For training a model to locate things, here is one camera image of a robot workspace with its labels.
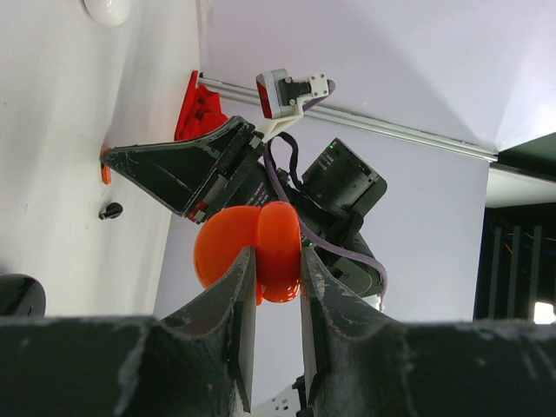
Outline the white earbud charging case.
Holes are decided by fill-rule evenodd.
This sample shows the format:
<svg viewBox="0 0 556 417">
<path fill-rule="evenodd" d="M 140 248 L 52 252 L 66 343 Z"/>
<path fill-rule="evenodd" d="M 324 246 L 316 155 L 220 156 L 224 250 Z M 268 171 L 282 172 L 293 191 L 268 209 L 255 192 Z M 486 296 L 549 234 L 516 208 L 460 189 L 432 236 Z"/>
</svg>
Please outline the white earbud charging case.
<svg viewBox="0 0 556 417">
<path fill-rule="evenodd" d="M 131 12 L 132 0 L 83 0 L 90 17 L 106 27 L 124 24 Z"/>
</svg>

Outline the black earbud lower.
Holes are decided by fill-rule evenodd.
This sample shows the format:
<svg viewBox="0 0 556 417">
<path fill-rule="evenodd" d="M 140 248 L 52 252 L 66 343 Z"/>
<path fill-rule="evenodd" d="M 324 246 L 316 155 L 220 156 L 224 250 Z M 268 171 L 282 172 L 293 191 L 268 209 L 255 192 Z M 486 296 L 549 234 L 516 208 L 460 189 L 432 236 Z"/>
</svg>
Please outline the black earbud lower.
<svg viewBox="0 0 556 417">
<path fill-rule="evenodd" d="M 105 209 L 98 215 L 100 220 L 116 219 L 123 212 L 123 207 L 118 202 L 109 203 Z"/>
</svg>

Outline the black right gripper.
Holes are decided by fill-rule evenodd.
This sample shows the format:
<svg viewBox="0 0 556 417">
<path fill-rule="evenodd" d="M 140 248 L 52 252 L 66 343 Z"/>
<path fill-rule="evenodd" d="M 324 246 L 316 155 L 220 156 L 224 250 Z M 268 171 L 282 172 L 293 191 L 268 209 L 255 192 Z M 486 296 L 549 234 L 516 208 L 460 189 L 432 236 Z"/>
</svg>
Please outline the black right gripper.
<svg viewBox="0 0 556 417">
<path fill-rule="evenodd" d="M 101 164 L 175 215 L 201 224 L 222 209 L 291 202 L 272 155 L 272 142 L 255 148 L 255 126 L 233 116 L 194 140 L 110 149 Z"/>
</svg>

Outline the black earbud charging case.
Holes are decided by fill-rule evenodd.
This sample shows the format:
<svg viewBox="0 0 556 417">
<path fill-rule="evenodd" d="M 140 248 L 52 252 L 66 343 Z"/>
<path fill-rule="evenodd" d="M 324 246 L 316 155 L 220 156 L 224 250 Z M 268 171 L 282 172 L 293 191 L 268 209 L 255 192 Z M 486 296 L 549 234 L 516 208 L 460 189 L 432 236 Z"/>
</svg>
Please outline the black earbud charging case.
<svg viewBox="0 0 556 417">
<path fill-rule="evenodd" d="M 44 317 L 46 293 L 37 279 L 21 274 L 0 278 L 1 316 Z"/>
</svg>

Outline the red cloth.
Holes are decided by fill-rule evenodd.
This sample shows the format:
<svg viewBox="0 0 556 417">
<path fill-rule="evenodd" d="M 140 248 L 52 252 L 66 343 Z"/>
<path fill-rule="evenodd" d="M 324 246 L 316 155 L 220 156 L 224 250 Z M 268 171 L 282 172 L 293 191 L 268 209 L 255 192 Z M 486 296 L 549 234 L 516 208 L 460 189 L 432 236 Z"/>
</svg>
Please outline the red cloth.
<svg viewBox="0 0 556 417">
<path fill-rule="evenodd" d="M 175 128 L 176 142 L 197 139 L 228 120 L 222 112 L 220 94 L 199 84 L 199 75 L 198 70 L 191 73 Z"/>
</svg>

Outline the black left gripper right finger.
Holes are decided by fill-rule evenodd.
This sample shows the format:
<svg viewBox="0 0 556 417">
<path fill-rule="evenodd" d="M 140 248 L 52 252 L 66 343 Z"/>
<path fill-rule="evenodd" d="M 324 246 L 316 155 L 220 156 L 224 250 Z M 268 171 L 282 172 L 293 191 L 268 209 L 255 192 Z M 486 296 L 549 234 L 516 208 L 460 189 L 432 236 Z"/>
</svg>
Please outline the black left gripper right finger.
<svg viewBox="0 0 556 417">
<path fill-rule="evenodd" d="M 316 416 L 431 416 L 409 327 L 335 279 L 311 248 L 301 252 L 306 396 Z"/>
</svg>

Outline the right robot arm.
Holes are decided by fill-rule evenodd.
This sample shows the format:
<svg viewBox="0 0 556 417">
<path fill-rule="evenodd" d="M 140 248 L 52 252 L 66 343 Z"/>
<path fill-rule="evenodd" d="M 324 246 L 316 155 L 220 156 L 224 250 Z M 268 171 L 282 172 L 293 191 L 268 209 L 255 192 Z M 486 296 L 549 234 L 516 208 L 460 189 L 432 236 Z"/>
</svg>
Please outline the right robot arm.
<svg viewBox="0 0 556 417">
<path fill-rule="evenodd" d="M 286 132 L 278 136 L 291 148 L 287 169 L 276 167 L 261 132 L 240 116 L 193 140 L 108 149 L 100 161 L 196 224 L 228 207 L 277 201 L 280 186 L 301 218 L 302 244 L 314 247 L 332 276 L 361 298 L 382 296 L 386 271 L 368 264 L 373 253 L 361 228 L 386 181 L 340 139 L 298 175 L 297 141 Z"/>
</svg>

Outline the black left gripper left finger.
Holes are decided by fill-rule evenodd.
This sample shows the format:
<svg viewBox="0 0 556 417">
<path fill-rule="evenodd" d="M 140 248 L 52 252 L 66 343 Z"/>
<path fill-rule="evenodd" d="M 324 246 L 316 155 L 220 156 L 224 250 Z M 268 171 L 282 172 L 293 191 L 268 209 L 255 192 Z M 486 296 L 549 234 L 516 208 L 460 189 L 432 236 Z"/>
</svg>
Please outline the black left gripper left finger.
<svg viewBox="0 0 556 417">
<path fill-rule="evenodd" d="M 255 250 L 161 320 L 118 316 L 138 336 L 118 368 L 115 416 L 243 416 L 252 408 Z"/>
</svg>

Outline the right aluminium frame post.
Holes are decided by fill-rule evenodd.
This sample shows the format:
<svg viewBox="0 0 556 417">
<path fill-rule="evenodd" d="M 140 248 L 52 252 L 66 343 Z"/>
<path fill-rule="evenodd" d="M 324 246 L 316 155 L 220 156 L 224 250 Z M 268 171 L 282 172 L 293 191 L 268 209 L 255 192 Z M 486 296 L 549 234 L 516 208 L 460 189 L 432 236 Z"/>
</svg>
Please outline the right aluminium frame post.
<svg viewBox="0 0 556 417">
<path fill-rule="evenodd" d="M 223 99 L 236 103 L 252 104 L 255 106 L 260 104 L 256 89 L 249 89 L 203 76 L 200 78 L 200 84 L 203 84 L 209 89 L 219 93 Z M 472 157 L 489 163 L 498 161 L 498 152 L 495 150 L 451 137 L 409 128 L 396 123 L 386 122 L 368 116 L 357 115 L 344 109 L 317 105 L 308 111 L 306 117 L 320 122 L 328 122 L 341 127 L 357 129 L 367 132 L 368 134 L 385 136 L 403 142 L 410 142 L 432 149 L 439 149 L 462 156 Z"/>
</svg>

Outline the orange earbud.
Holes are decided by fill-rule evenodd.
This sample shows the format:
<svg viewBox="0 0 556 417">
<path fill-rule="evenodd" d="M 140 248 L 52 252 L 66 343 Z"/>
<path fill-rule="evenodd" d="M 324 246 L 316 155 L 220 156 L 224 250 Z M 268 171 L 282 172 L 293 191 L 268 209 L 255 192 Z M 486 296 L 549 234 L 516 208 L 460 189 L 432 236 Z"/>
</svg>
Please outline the orange earbud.
<svg viewBox="0 0 556 417">
<path fill-rule="evenodd" d="M 105 156 L 112 150 L 112 148 L 104 149 L 100 154 L 100 167 L 101 167 L 101 179 L 103 184 L 110 185 L 111 184 L 111 171 L 110 167 L 106 165 L 103 161 Z"/>
</svg>

